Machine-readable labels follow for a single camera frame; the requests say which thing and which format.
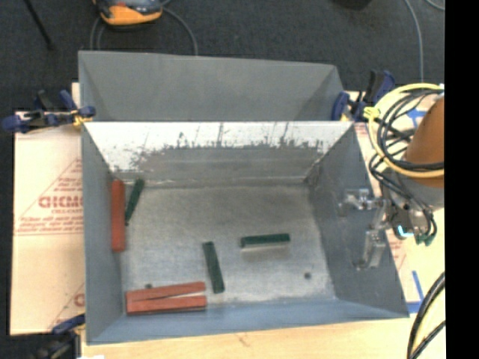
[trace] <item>stand leg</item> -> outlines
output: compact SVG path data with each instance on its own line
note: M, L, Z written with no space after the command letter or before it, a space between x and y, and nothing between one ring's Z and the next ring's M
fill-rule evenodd
M35 12L35 9L31 5L30 0L23 0L23 1L25 2L28 10L30 11L30 14L33 16L35 22L37 23L37 27L38 29L40 29L40 32L46 41L46 46L48 47L48 49L54 49L55 46L53 45L52 39L50 39L49 35L46 33L46 30L43 27L43 23L41 22L40 17L38 17L37 13Z

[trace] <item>red stick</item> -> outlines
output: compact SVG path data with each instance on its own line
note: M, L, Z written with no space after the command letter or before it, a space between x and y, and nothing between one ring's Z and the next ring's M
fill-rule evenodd
M126 303L128 315L143 313L158 313L167 311L190 311L201 310L207 305L207 297L204 295L183 296L179 298L149 299Z
M206 289L204 282L174 284L170 286L154 287L152 289L138 289L126 292L126 302L144 301L147 299L167 298L175 295L192 294Z
M112 250L124 251L125 238L125 184L121 179L112 182Z

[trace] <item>gray metal box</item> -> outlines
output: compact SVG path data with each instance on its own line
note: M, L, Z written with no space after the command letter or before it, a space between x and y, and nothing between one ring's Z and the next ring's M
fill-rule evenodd
M358 269L375 210L352 123L328 121L341 90L324 64L80 52L87 342L116 343L408 316L389 246ZM146 185L110 245L114 178ZM288 233L274 248L240 239ZM214 242L225 291L201 245ZM206 310L127 316L124 293L203 280Z

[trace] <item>blue clamp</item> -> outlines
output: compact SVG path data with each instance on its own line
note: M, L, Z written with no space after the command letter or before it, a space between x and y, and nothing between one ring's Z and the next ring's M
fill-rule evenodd
M39 91L33 101L34 109L32 111L25 113L22 117L18 114L5 117L1 121L1 127L10 133L28 133L33 130L67 124L79 126L81 123L91 120L97 113L93 106L78 108L67 90L62 90L59 97L63 107L48 111L47 106L52 106L52 103L43 90Z
M352 101L347 92L342 91L338 94L333 103L331 120L365 122L364 109L367 106L375 106L383 96L394 89L395 84L394 77L387 70L382 72L371 70L369 85L364 95L359 92L358 98Z
M86 323L85 314L74 316L52 329L55 339L39 348L34 359L77 359L82 355L81 337L75 328Z

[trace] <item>yellow device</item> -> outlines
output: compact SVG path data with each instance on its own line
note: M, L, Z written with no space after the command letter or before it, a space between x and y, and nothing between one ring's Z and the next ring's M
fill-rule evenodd
M144 24L158 19L163 12L160 0L92 0L101 18L121 27Z

